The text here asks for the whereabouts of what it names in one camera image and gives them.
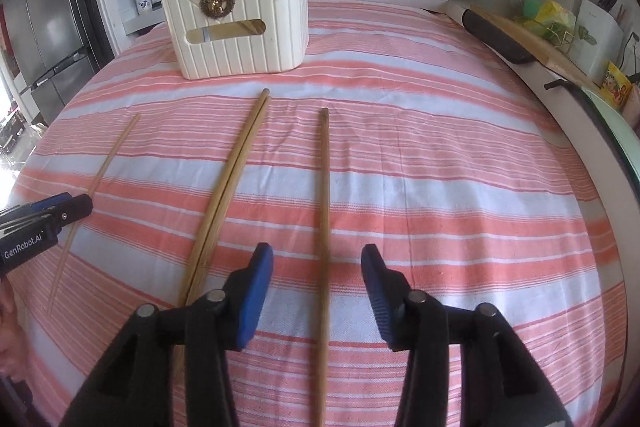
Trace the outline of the person's left hand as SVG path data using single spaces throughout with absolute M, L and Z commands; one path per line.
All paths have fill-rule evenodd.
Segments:
M 28 346 L 24 329 L 17 318 L 13 288 L 1 277 L 1 375 L 19 383 L 28 373 Z

